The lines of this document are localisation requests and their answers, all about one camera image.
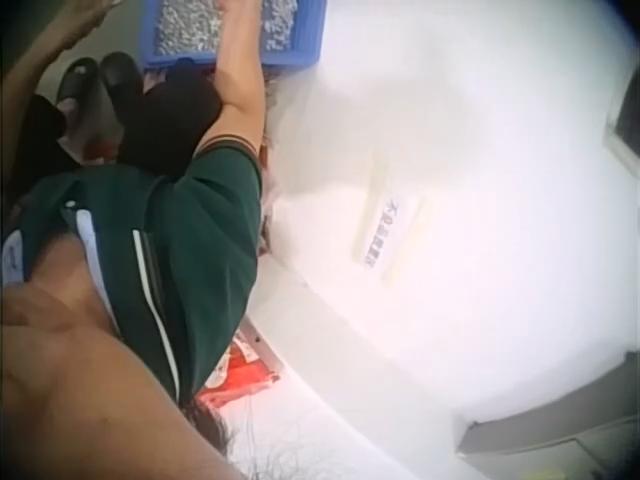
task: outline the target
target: sleeve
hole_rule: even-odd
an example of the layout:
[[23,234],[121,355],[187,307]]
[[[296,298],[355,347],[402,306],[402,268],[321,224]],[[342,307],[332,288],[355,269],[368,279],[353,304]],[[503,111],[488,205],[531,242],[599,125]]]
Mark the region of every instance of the sleeve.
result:
[[163,222],[197,391],[244,317],[257,276],[261,176],[251,149],[215,142],[171,187]]

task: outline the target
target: green shirt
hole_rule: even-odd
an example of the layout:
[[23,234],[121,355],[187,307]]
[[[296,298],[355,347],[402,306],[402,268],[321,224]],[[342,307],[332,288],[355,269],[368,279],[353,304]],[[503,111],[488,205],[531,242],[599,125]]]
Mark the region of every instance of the green shirt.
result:
[[177,182],[124,165],[42,181],[3,248],[3,282],[28,280],[57,235],[76,232],[122,341],[180,404],[231,343],[257,273],[260,171],[224,140]]

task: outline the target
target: red package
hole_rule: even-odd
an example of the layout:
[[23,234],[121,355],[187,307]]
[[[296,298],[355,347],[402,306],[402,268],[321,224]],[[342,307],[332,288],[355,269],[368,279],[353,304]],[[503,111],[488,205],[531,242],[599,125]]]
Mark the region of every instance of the red package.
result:
[[219,409],[229,402],[258,393],[280,378],[277,368],[267,366],[241,330],[236,332],[231,346],[197,395],[197,400],[209,408]]

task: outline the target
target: black slipper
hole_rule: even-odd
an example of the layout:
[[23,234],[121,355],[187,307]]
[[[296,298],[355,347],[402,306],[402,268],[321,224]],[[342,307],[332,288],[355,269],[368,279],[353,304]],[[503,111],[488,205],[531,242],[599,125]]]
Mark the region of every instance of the black slipper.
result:
[[100,79],[116,118],[126,126],[143,97],[144,78],[138,65],[124,52],[110,53],[100,62]]
[[69,65],[60,80],[56,104],[71,98],[78,102],[81,112],[96,86],[97,79],[98,62],[88,57],[76,60]]

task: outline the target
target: blue plastic crate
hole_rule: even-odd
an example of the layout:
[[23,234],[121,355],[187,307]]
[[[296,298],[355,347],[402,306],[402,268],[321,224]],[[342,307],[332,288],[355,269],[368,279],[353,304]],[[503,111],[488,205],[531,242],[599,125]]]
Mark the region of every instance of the blue plastic crate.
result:
[[[178,59],[192,58],[200,65],[213,65],[216,56],[213,52],[184,52],[179,55],[160,55],[156,53],[156,24],[162,0],[146,0],[146,11],[143,16],[141,48],[142,61],[146,69],[164,68],[173,65]],[[298,0],[291,46],[283,51],[264,51],[262,64],[268,67],[283,69],[303,69],[311,67],[320,60],[324,20],[327,0]]]

